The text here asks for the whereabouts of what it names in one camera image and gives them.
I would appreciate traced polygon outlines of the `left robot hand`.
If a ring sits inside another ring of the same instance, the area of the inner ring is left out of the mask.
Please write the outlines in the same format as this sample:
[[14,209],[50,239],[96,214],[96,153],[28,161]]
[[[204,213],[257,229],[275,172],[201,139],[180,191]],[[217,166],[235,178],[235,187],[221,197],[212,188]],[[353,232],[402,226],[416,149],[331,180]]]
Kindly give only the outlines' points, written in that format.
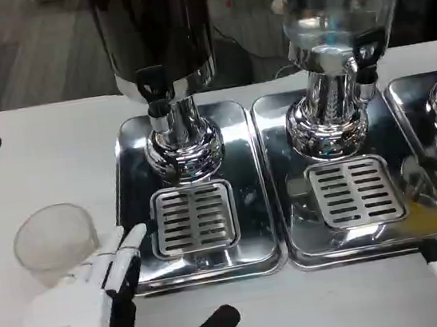
[[145,224],[118,226],[108,241],[35,297],[22,327],[135,327]]

